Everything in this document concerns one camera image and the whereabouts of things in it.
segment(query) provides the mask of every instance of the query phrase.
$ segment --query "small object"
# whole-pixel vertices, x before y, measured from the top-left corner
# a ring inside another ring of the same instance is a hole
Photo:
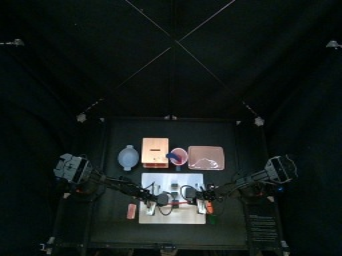
[[[255,124],[257,126],[263,126],[265,120],[258,116],[258,117],[254,119],[254,124]]]
[[[176,189],[178,188],[178,183],[171,183],[171,188]]]
[[[210,201],[206,201],[206,208],[207,208],[207,214],[214,213],[212,203]]]
[[[132,145],[127,145],[126,148],[120,151],[118,160],[123,166],[123,170],[131,171],[131,168],[138,164],[139,161],[139,154]]]
[[[196,190],[194,188],[186,188],[186,199],[196,197]]]
[[[78,119],[78,122],[80,122],[80,123],[86,122],[86,120],[87,120],[86,114],[84,113],[79,114],[76,116],[76,119]]]
[[[171,192],[171,196],[172,196],[172,198],[176,198],[178,197],[178,192],[176,191]]]
[[[211,225],[216,224],[216,215],[212,215],[212,214],[208,215],[208,222]]]
[[[170,154],[176,155],[176,158],[180,159],[178,161],[176,158],[170,158],[171,163],[176,166],[176,171],[180,171],[180,166],[186,164],[188,159],[187,151],[183,148],[175,148]]]
[[[172,200],[172,208],[174,209],[179,208],[179,200]]]
[[[156,202],[148,202],[147,203],[146,215],[148,215],[148,216],[155,215],[155,206],[156,206]]]
[[[207,211],[206,211],[206,205],[204,205],[206,202],[204,202],[204,200],[198,199],[196,203],[198,203],[198,213],[199,214],[206,214]]]
[[[144,168],[168,168],[168,139],[143,138],[142,163]]]
[[[174,153],[166,154],[166,157],[168,159],[171,159],[171,158],[175,159],[178,162],[182,162],[182,157],[179,155],[174,154]]]
[[[135,210],[136,210],[136,205],[128,204],[128,210],[127,210],[127,219],[128,220],[135,219]]]

